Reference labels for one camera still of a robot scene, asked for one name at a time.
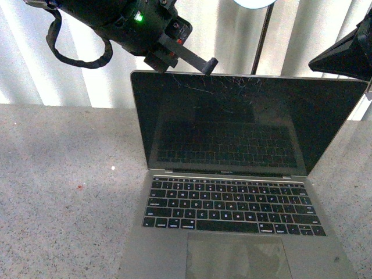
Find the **trackpad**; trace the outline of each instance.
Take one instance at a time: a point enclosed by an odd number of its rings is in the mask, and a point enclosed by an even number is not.
[[[186,279],[292,279],[280,237],[189,233]]]

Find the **laptop keyboard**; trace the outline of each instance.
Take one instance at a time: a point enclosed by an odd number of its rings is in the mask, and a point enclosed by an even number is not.
[[[303,184],[155,176],[144,227],[325,236]]]

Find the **granite countertop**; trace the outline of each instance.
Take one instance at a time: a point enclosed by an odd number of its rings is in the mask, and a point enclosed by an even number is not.
[[[371,134],[348,122],[310,175],[360,279]],[[145,173],[134,110],[0,105],[0,278],[114,278]]]

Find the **metal pole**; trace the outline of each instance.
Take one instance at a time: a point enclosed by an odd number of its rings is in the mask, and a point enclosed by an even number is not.
[[[260,41],[258,43],[255,60],[253,61],[251,74],[256,74],[256,72],[257,72],[258,63],[260,62],[262,48],[263,48],[263,44],[265,42],[266,33],[267,33],[267,29],[269,27],[269,22],[270,22],[270,18],[271,18],[271,14],[273,12],[273,9],[274,9],[274,3],[272,3],[269,7],[267,7],[266,16],[265,16],[265,20],[263,22]]]

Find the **space bar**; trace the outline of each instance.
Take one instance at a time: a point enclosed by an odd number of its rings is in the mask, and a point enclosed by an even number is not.
[[[237,233],[258,233],[257,223],[197,220],[196,229],[201,231],[233,231]]]

